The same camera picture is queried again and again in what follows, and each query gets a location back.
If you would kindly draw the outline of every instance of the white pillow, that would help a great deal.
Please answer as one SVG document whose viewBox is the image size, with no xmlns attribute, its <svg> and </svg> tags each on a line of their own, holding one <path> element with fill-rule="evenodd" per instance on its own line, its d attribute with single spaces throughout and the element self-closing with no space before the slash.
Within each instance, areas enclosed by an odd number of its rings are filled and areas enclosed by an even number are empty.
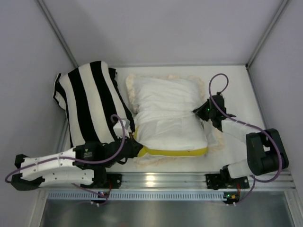
<svg viewBox="0 0 303 227">
<path fill-rule="evenodd" d="M 199 150 L 207 147 L 206 135 L 194 115 L 140 124 L 137 142 L 154 150 Z"/>
<path fill-rule="evenodd" d="M 126 79 L 132 110 L 137 113 L 136 140 L 154 150 L 198 150 L 207 148 L 204 129 L 193 110 L 203 104 L 203 82 L 199 78 Z"/>
</svg>

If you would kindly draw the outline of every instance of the yellow strip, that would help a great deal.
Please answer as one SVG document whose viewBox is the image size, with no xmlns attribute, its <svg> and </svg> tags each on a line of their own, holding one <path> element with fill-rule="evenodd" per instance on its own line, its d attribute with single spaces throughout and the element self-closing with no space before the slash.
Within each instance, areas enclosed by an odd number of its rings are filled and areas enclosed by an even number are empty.
<svg viewBox="0 0 303 227">
<path fill-rule="evenodd" d="M 134 132 L 134 139 L 137 138 L 138 128 Z M 183 156 L 200 156 L 204 155 L 208 151 L 208 148 L 202 148 L 197 150 L 153 150 L 145 146 L 139 151 L 138 157 L 144 156 L 146 153 L 151 155 L 163 155 L 171 157 L 183 157 Z"/>
</svg>

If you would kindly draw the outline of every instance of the cable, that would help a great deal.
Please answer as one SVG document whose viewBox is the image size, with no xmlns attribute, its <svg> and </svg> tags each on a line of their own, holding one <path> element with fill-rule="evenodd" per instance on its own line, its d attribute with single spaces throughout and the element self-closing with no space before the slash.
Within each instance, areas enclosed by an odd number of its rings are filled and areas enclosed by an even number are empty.
<svg viewBox="0 0 303 227">
<path fill-rule="evenodd" d="M 260 127 L 258 127 L 258 126 L 256 126 L 256 125 L 253 125 L 253 124 L 248 124 L 248 123 L 246 123 L 246 122 L 236 120 L 236 119 L 234 119 L 234 118 L 228 116 L 226 113 L 224 113 L 224 111 L 223 111 L 223 110 L 218 106 L 218 104 L 215 102 L 214 98 L 212 97 L 212 92 L 211 92 L 211 85 L 212 85 L 212 82 L 213 82 L 213 80 L 214 80 L 216 77 L 218 77 L 218 76 L 224 76 L 224 77 L 226 78 L 226 80 L 227 80 L 225 88 L 224 88 L 220 93 L 222 93 L 222 92 L 227 88 L 227 86 L 228 86 L 228 84 L 229 84 L 229 79 L 228 79 L 228 77 L 227 77 L 224 73 L 216 74 L 216 75 L 214 75 L 214 76 L 211 78 L 211 80 L 210 80 L 210 82 L 209 82 L 209 85 L 208 85 L 208 91 L 209 91 L 210 99 L 212 100 L 214 106 L 215 106 L 215 107 L 220 111 L 220 113 L 222 113 L 226 118 L 228 118 L 228 119 L 230 119 L 230 120 L 232 120 L 232 121 L 234 121 L 234 122 L 237 122 L 237 123 L 240 123 L 240 124 L 243 124 L 243 125 L 247 125 L 247 126 L 253 128 L 253 129 L 257 129 L 257 130 L 261 131 L 264 135 L 267 136 L 267 138 L 269 139 L 269 141 L 273 144 L 273 146 L 274 146 L 274 148 L 275 148 L 275 150 L 276 150 L 276 153 L 277 153 L 277 155 L 278 155 L 279 168 L 278 168 L 278 171 L 277 171 L 277 173 L 276 173 L 276 175 L 275 175 L 274 177 L 272 177 L 272 178 L 269 179 L 269 180 L 259 180 L 259 179 L 255 178 L 254 175 L 252 175 L 251 177 L 252 177 L 255 181 L 262 182 L 262 183 L 269 183 L 269 182 L 274 181 L 275 179 L 277 179 L 277 178 L 279 177 L 279 175 L 280 175 L 280 173 L 281 173 L 281 171 L 282 171 L 282 157 L 281 157 L 281 154 L 280 154 L 280 151 L 279 151 L 279 148 L 278 148 L 277 144 L 275 143 L 275 141 L 273 140 L 273 138 L 271 138 L 271 136 L 270 136 L 265 130 L 263 130 L 262 128 L 260 128 Z"/>
<path fill-rule="evenodd" d="M 238 195 L 240 196 L 241 188 L 240 188 L 240 184 L 239 183 L 237 183 L 237 189 L 238 189 Z"/>
<path fill-rule="evenodd" d="M 254 181 L 252 183 L 252 186 L 250 188 L 250 190 L 248 191 L 248 193 L 240 200 L 238 201 L 236 204 L 242 203 L 245 199 L 247 199 L 249 197 L 249 195 L 252 193 L 252 191 L 254 190 L 255 186 L 256 186 L 256 179 L 252 178 Z"/>
<path fill-rule="evenodd" d="M 101 163 L 105 163 L 105 162 L 108 162 L 108 161 L 114 159 L 121 152 L 121 150 L 123 148 L 123 145 L 125 143 L 125 128 L 124 128 L 123 122 L 122 122 L 121 118 L 117 114 L 111 115 L 110 120 L 112 122 L 114 122 L 114 120 L 113 120 L 114 117 L 117 118 L 118 121 L 120 122 L 121 127 L 122 127 L 122 132 L 123 132 L 123 137 L 122 137 L 122 141 L 121 141 L 120 147 L 118 148 L 118 150 L 116 151 L 115 154 L 113 154 L 111 157 L 109 157 L 107 159 L 104 159 L 104 160 L 101 160 L 101 161 L 86 161 L 86 160 L 82 160 L 82 159 L 78 159 L 78 158 L 74 158 L 74 157 L 66 157 L 66 156 L 61 156 L 61 157 L 59 157 L 59 159 L 69 159 L 69 160 L 81 162 L 81 163 L 84 163 L 84 164 L 101 164 Z M 9 177 L 12 176 L 13 174 L 15 174 L 15 173 L 17 173 L 17 172 L 19 172 L 21 170 L 24 170 L 24 169 L 27 169 L 27 168 L 30 168 L 30 167 L 33 167 L 33 166 L 36 166 L 36 165 L 39 165 L 39 164 L 43 164 L 43 163 L 46 163 L 46 162 L 54 161 L 54 160 L 57 160 L 57 159 L 58 159 L 57 157 L 53 157 L 53 158 L 49 158 L 49 159 L 40 161 L 38 163 L 30 164 L 30 165 L 21 167 L 19 169 L 16 169 L 16 170 L 12 171 L 11 173 L 9 173 L 5 177 L 4 181 L 6 183 L 11 183 L 11 181 L 9 181 Z"/>
<path fill-rule="evenodd" d="M 83 188 L 83 187 L 81 187 L 81 186 L 79 186 L 79 185 L 77 185 L 77 184 L 75 184 L 75 183 L 72 183 L 72 185 L 74 185 L 76 188 L 79 188 L 79 189 L 84 190 L 84 191 L 86 191 L 86 192 L 95 194 L 95 195 L 100 196 L 101 198 L 105 198 L 105 199 L 107 200 L 107 199 L 109 198 L 110 192 L 112 191 L 112 184 L 111 184 L 110 181 L 108 181 L 108 182 L 109 182 L 109 191 L 108 191 L 108 195 L 107 195 L 107 196 L 105 196 L 104 194 L 98 193 L 98 192 L 94 192 L 94 191 L 92 191 L 92 190 L 90 190 L 90 189 Z"/>
</svg>

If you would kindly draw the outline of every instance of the pillowcase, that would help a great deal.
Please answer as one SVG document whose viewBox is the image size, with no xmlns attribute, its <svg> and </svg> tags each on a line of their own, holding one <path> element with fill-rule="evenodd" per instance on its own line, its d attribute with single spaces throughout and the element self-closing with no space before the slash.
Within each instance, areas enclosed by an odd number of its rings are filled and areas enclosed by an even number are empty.
<svg viewBox="0 0 303 227">
<path fill-rule="evenodd" d="M 198 78 L 126 79 L 135 117 L 135 139 L 146 152 L 164 156 L 197 156 L 206 153 L 207 140 L 193 110 L 203 104 L 202 81 Z"/>
<path fill-rule="evenodd" d="M 58 74 L 53 98 L 65 110 L 71 147 L 88 141 L 116 140 L 112 114 L 127 118 L 134 131 L 132 114 L 121 98 L 115 77 L 116 70 L 108 69 L 103 61 L 82 65 L 64 76 Z"/>
</svg>

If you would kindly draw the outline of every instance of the black and white striped cloth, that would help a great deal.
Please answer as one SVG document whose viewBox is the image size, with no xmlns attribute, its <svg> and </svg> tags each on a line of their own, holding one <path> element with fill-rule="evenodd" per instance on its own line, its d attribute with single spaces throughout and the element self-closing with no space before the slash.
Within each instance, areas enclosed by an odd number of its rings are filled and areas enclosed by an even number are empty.
<svg viewBox="0 0 303 227">
<path fill-rule="evenodd" d="M 82 65 L 64 76 L 58 74 L 53 98 L 66 112 L 71 147 L 88 141 L 116 140 L 112 114 L 130 120 L 134 131 L 132 114 L 121 98 L 115 77 L 116 70 L 103 61 Z"/>
</svg>

